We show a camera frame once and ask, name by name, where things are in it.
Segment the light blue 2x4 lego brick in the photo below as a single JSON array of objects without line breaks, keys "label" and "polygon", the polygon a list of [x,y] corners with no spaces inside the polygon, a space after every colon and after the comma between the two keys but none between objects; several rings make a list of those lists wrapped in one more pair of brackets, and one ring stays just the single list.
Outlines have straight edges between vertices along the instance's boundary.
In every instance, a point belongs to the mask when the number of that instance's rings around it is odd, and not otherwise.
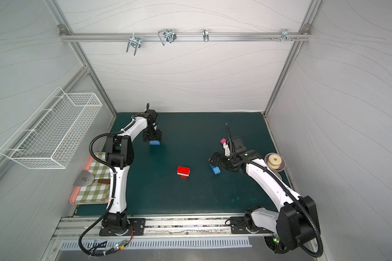
[{"label": "light blue 2x4 lego brick", "polygon": [[149,142],[150,145],[160,145],[160,142],[158,140],[152,140]]}]

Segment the red 2x4 lego brick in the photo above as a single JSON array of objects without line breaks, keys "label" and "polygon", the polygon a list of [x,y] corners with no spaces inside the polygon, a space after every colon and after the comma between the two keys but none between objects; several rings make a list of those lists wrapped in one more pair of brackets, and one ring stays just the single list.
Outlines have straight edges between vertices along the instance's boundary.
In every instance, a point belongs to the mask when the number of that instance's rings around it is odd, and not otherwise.
[{"label": "red 2x4 lego brick", "polygon": [[180,176],[189,176],[190,174],[190,168],[188,167],[183,167],[183,166],[178,166],[176,173]]}]

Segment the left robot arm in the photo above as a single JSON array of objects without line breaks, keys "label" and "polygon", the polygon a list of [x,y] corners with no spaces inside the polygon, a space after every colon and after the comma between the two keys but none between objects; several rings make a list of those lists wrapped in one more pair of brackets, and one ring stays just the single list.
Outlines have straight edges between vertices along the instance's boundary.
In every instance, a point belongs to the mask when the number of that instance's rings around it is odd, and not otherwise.
[{"label": "left robot arm", "polygon": [[120,131],[110,133],[106,139],[105,164],[110,168],[110,201],[102,218],[102,227],[121,236],[129,230],[127,218],[127,175],[135,153],[133,141],[140,134],[147,143],[161,142],[162,132],[157,127],[158,113],[146,109],[131,118],[131,122]]}]

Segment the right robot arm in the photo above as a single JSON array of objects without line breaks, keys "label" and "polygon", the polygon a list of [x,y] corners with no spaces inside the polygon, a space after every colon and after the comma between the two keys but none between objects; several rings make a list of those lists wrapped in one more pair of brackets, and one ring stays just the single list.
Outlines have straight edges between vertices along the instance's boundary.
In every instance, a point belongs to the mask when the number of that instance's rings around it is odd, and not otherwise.
[{"label": "right robot arm", "polygon": [[267,246],[274,253],[287,253],[301,248],[313,257],[321,257],[323,243],[318,211],[314,200],[292,190],[280,178],[279,173],[268,165],[266,159],[255,150],[247,150],[240,137],[222,139],[223,153],[215,152],[209,162],[212,169],[242,172],[249,176],[269,196],[276,207],[269,211],[264,207],[252,207],[243,217],[231,217],[226,225],[233,234],[268,233]]}]

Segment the green table mat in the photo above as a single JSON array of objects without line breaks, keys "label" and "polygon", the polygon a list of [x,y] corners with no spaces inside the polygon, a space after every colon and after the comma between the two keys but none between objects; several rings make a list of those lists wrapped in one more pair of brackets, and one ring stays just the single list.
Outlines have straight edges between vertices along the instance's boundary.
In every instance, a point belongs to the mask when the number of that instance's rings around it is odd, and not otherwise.
[{"label": "green table mat", "polygon": [[[242,213],[253,206],[275,211],[275,205],[252,178],[224,169],[215,175],[209,159],[222,152],[220,141],[229,125],[248,150],[261,156],[275,146],[261,113],[160,113],[160,145],[137,137],[135,160],[127,177],[128,215]],[[176,173],[190,168],[187,179]]]}]

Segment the metal spatula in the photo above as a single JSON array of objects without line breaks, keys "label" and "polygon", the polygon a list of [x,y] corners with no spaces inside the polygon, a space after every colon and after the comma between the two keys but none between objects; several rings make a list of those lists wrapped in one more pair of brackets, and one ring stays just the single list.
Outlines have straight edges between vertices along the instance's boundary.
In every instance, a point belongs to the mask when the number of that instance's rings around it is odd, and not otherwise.
[{"label": "metal spatula", "polygon": [[86,187],[89,186],[93,183],[100,183],[100,184],[110,184],[111,180],[110,179],[104,179],[104,178],[95,178],[94,175],[86,170],[82,170],[75,182],[74,182],[74,186],[75,187]]}]

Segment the metal hook clamp left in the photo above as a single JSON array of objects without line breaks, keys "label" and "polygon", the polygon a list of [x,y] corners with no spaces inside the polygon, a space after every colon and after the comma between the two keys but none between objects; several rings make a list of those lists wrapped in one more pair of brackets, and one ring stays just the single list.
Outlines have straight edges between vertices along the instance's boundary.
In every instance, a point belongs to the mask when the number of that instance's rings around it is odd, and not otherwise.
[{"label": "metal hook clamp left", "polygon": [[141,48],[141,46],[142,46],[141,39],[133,35],[129,37],[126,52],[128,52],[129,50],[133,50],[133,55],[136,55],[137,51]]}]

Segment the metal hook clamp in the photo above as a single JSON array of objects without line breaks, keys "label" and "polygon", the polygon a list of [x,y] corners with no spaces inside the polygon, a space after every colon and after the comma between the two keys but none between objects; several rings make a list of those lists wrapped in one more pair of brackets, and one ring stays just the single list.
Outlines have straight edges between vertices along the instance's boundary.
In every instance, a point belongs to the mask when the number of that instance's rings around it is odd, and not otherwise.
[{"label": "metal hook clamp", "polygon": [[136,55],[137,51],[141,48],[141,46],[142,46],[141,39],[133,35],[129,37],[126,52],[128,52],[129,50],[133,50],[133,55]]},{"label": "metal hook clamp", "polygon": [[171,44],[177,38],[175,30],[171,28],[161,29],[157,34],[163,46],[165,46],[167,42]]}]

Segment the metal hook clamp middle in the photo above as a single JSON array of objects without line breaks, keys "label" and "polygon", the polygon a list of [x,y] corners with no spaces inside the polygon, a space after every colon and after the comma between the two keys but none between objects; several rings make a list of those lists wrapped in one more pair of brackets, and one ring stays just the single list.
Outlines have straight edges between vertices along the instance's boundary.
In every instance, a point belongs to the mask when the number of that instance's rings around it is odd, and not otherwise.
[{"label": "metal hook clamp middle", "polygon": [[161,29],[157,34],[163,46],[165,46],[167,42],[171,44],[177,38],[175,30],[171,28]]}]

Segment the metal clamp right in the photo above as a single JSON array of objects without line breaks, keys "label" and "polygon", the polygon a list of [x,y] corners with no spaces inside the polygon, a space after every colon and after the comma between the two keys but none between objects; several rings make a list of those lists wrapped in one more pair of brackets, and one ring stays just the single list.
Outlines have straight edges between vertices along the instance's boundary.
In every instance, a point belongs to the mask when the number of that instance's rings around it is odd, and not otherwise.
[{"label": "metal clamp right", "polygon": [[282,33],[281,33],[280,36],[278,36],[278,37],[270,37],[270,39],[271,39],[272,41],[277,41],[277,40],[278,40],[278,41],[280,41],[280,42],[284,42],[284,41],[298,41],[298,40],[299,40],[299,37],[290,36],[290,35],[289,35],[288,29],[285,28],[285,29],[282,31]]}]

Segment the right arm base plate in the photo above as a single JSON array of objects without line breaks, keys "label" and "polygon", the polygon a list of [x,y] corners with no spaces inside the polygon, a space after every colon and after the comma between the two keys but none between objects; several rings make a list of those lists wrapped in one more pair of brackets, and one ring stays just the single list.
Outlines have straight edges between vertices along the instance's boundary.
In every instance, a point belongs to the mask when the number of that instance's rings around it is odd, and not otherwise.
[{"label": "right arm base plate", "polygon": [[256,226],[249,216],[232,216],[225,221],[232,234],[273,234],[265,228]]}]

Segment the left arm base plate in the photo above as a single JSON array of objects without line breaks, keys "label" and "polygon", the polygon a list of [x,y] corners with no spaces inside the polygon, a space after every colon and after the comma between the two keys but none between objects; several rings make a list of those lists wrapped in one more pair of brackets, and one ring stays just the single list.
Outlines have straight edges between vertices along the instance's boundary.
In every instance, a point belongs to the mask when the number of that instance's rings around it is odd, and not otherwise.
[{"label": "left arm base plate", "polygon": [[110,225],[102,225],[100,228],[100,237],[112,236],[142,236],[145,228],[145,218],[128,218],[128,228],[120,228]]}]

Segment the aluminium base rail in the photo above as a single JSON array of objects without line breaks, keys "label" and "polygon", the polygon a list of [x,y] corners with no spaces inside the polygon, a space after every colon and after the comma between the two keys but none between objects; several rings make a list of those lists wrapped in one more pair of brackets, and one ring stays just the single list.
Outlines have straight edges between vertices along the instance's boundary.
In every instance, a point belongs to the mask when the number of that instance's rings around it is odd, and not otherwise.
[{"label": "aluminium base rail", "polygon": [[[190,237],[237,237],[233,234],[229,218],[243,217],[243,213],[219,213],[204,215],[136,215],[133,219],[144,219],[137,226],[133,238],[190,238]],[[63,217],[51,239],[78,239],[98,218],[96,216]]]}]

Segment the aluminium crossbar rail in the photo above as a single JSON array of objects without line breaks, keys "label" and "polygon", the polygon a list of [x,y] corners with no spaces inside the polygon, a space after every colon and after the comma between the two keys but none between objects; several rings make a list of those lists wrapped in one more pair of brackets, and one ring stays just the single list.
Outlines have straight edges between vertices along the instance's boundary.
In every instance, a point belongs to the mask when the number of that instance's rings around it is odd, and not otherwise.
[{"label": "aluminium crossbar rail", "polygon": [[[61,35],[64,42],[128,42],[129,37],[135,35],[142,42],[160,42],[157,33],[72,33]],[[203,33],[176,33],[175,42],[204,42]],[[277,33],[213,33],[209,31],[208,42],[266,42],[272,41],[270,37],[278,37]],[[290,36],[299,37],[298,41],[309,41],[311,34],[289,33]]]}]

